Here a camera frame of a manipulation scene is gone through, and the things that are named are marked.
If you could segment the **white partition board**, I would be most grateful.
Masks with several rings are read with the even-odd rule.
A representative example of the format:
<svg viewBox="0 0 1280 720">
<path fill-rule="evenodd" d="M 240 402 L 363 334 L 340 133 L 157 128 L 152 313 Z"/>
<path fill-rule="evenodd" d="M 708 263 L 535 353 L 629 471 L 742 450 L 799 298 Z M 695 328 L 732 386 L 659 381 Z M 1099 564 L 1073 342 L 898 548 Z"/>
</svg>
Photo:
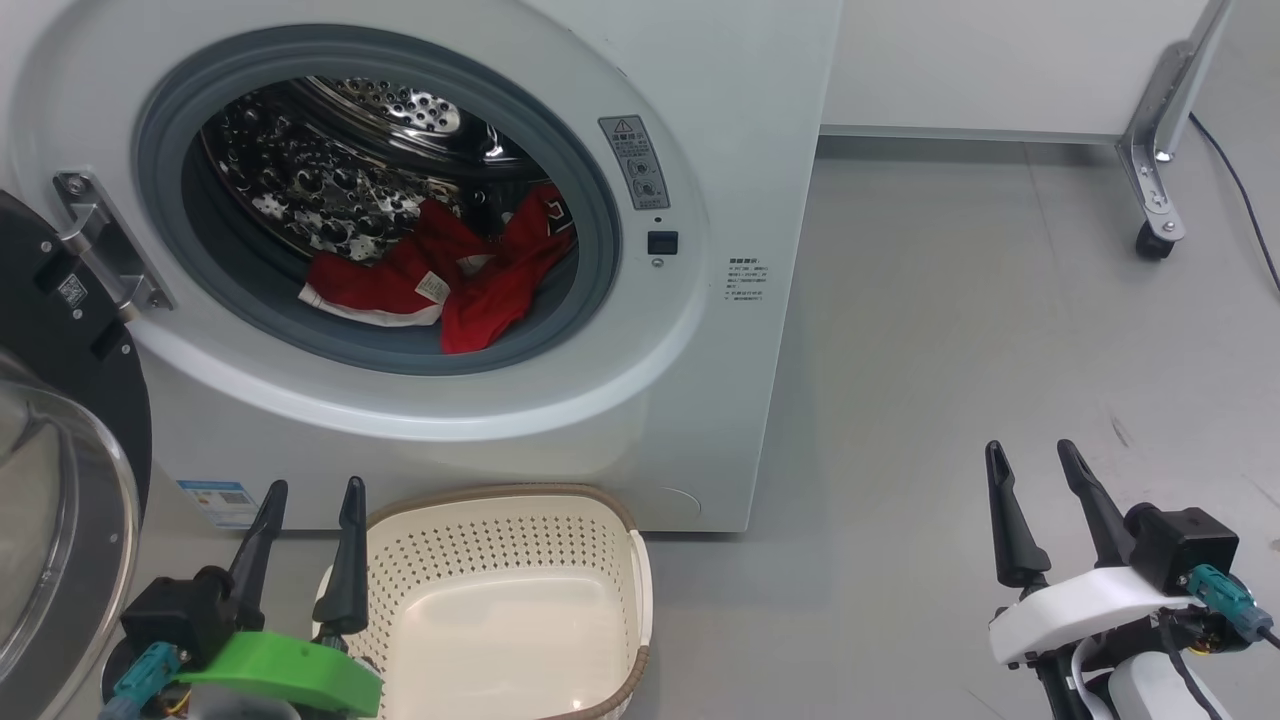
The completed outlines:
<svg viewBox="0 0 1280 720">
<path fill-rule="evenodd" d="M 1111 143 L 1233 0 L 845 0 L 820 132 Z"/>
</svg>

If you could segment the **black round glass washer door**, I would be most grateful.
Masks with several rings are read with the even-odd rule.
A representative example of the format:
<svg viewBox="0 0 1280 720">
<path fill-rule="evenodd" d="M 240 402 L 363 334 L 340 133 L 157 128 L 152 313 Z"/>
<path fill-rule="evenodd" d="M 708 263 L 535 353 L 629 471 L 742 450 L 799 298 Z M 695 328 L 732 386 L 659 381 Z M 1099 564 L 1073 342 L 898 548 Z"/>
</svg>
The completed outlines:
<svg viewBox="0 0 1280 720">
<path fill-rule="evenodd" d="M 148 482 L 129 343 L 83 260 L 0 191 L 0 720 L 58 720 L 125 606 Z"/>
</svg>

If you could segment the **blue energy label sticker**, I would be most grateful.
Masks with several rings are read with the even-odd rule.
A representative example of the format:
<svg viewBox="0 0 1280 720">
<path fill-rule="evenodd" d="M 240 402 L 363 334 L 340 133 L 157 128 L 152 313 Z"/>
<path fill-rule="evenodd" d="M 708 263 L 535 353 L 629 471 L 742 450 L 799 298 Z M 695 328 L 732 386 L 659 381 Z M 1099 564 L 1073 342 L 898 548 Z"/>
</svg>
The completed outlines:
<svg viewBox="0 0 1280 720">
<path fill-rule="evenodd" d="M 177 484 L 215 528 L 246 530 L 259 514 L 257 501 L 239 482 L 178 480 Z"/>
</svg>

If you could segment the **metal leg with caster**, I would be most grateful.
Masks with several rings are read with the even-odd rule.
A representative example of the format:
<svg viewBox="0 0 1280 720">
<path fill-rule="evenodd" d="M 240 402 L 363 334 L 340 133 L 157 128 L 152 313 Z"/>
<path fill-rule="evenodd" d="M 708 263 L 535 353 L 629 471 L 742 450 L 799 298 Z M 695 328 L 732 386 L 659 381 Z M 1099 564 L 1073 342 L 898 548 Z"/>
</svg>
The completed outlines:
<svg viewBox="0 0 1280 720">
<path fill-rule="evenodd" d="M 1140 101 L 1115 145 L 1144 223 L 1135 254 L 1162 261 L 1187 237 L 1187 227 L 1161 172 L 1172 161 L 1235 0 L 1207 0 L 1190 36 L 1166 46 Z"/>
</svg>

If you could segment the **white washing machine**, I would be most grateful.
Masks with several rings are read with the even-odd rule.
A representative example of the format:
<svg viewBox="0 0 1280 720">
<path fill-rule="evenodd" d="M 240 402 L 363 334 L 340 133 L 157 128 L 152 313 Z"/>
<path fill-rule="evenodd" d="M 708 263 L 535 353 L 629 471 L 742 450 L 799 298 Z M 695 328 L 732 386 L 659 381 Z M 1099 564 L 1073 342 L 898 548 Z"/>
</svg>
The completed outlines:
<svg viewBox="0 0 1280 720">
<path fill-rule="evenodd" d="M 0 0 L 0 191 L 115 302 L 177 487 L 287 480 L 289 530 L 335 528 L 349 477 L 374 511 L 571 483 L 644 530 L 742 530 L 842 9 Z M 625 115 L 666 210 L 634 209 L 596 123 Z M 576 241 L 488 348 L 298 299 L 426 199 L 497 240 L 540 183 Z"/>
</svg>

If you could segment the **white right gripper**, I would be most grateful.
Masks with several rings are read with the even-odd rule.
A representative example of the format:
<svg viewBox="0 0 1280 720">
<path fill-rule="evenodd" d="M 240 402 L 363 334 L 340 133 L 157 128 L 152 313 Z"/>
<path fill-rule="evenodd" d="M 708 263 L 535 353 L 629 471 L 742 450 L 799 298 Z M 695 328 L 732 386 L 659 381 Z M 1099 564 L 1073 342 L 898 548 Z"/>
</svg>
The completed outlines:
<svg viewBox="0 0 1280 720">
<path fill-rule="evenodd" d="M 1125 568 L 1135 541 L 1124 516 L 1074 442 L 1060 439 L 1056 450 L 1068 487 L 1082 506 L 1098 569 L 1047 587 L 1050 557 L 1027 524 L 1002 445 L 991 441 L 984 460 L 996 578 L 1007 588 L 1037 591 L 989 623 L 989 647 L 1000 665 L 1024 662 L 1029 653 L 1057 650 L 1161 609 L 1202 605 L 1189 594 L 1167 596 Z"/>
</svg>

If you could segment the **grey warning label sticker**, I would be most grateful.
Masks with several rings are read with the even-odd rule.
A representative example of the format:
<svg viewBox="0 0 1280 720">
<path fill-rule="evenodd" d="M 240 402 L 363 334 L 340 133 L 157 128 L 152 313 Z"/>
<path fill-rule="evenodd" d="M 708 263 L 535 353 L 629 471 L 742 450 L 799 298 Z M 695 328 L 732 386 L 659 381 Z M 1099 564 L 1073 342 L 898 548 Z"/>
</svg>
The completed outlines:
<svg viewBox="0 0 1280 720">
<path fill-rule="evenodd" d="M 631 204 L 637 211 L 669 208 L 666 178 L 640 115 L 602 117 L 596 120 L 623 173 Z"/>
</svg>

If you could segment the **cream perforated laundry basket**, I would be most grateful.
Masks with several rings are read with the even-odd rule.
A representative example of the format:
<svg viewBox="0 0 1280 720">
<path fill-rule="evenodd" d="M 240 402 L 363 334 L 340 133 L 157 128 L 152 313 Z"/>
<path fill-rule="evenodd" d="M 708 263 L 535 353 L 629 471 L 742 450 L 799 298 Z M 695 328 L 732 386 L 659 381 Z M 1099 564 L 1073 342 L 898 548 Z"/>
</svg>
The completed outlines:
<svg viewBox="0 0 1280 720">
<path fill-rule="evenodd" d="M 590 486 L 412 498 L 367 519 L 376 720 L 622 720 L 652 653 L 632 514 Z"/>
</svg>

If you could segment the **red garment with white trim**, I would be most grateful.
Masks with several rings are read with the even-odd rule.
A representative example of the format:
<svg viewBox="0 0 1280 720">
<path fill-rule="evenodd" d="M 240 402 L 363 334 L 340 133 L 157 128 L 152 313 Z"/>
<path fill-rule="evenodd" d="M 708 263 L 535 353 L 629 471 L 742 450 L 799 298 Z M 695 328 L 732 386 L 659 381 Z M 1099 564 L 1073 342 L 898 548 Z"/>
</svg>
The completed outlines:
<svg viewBox="0 0 1280 720">
<path fill-rule="evenodd" d="M 444 354 L 477 352 L 525 319 L 575 241 L 570 205 L 552 183 L 527 192 L 497 240 L 483 238 L 445 204 L 426 199 L 406 238 L 371 266 L 317 255 L 298 299 L 366 325 L 438 325 Z"/>
</svg>

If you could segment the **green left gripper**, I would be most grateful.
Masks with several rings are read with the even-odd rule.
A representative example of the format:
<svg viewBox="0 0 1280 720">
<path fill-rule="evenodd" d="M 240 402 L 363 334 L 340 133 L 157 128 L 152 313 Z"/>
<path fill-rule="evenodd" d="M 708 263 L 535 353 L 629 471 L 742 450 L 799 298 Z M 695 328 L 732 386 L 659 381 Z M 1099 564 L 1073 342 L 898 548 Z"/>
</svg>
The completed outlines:
<svg viewBox="0 0 1280 720">
<path fill-rule="evenodd" d="M 383 680 L 365 664 L 342 650 L 261 632 L 262 589 L 273 543 L 283 528 L 288 493 L 287 480 L 270 484 L 230 565 L 233 585 L 228 603 L 238 632 L 205 667 L 178 673 L 175 682 L 219 685 L 343 717 L 376 717 Z M 335 557 L 312 612 L 317 638 L 346 638 L 369 626 L 367 509 L 360 477 L 348 479 L 338 524 Z"/>
</svg>

